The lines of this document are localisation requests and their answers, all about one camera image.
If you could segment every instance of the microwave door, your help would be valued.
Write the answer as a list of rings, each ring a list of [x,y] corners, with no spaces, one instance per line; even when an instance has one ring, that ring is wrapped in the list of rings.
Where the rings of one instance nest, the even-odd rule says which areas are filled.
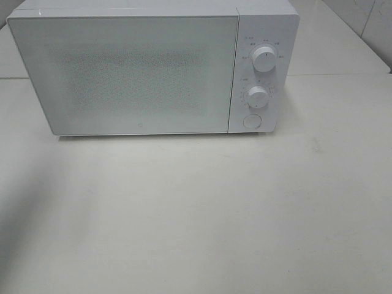
[[[56,135],[228,131],[238,16],[9,24]]]

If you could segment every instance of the knob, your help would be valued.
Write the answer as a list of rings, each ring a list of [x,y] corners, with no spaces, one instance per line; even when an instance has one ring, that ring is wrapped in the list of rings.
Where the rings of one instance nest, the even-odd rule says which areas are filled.
[[[253,66],[258,72],[269,72],[276,65],[276,50],[270,45],[264,45],[253,52]]]
[[[268,92],[263,87],[253,87],[247,94],[247,103],[252,108],[262,108],[269,100]]]

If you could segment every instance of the wall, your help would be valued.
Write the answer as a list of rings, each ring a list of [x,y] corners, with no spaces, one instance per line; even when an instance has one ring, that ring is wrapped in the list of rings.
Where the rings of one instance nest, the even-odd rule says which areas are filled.
[[[362,39],[392,67],[392,0],[375,0]]]
[[[392,67],[392,0],[324,0]]]
[[[0,28],[6,24],[6,18],[16,6],[24,0],[0,0]]]

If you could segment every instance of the round button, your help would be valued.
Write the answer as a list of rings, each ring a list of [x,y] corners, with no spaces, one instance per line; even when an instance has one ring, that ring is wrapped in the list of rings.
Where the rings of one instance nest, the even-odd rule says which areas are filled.
[[[243,124],[248,129],[258,129],[262,125],[262,118],[259,115],[248,115],[244,118]]]

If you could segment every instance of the table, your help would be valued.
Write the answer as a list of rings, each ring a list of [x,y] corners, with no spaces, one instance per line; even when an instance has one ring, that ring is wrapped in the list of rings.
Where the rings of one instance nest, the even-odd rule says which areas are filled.
[[[0,292],[389,293],[391,91],[294,76],[273,134],[59,139],[0,81]]]
[[[289,75],[390,71],[322,0],[291,1],[301,21]],[[0,78],[28,78],[7,26],[0,30]]]

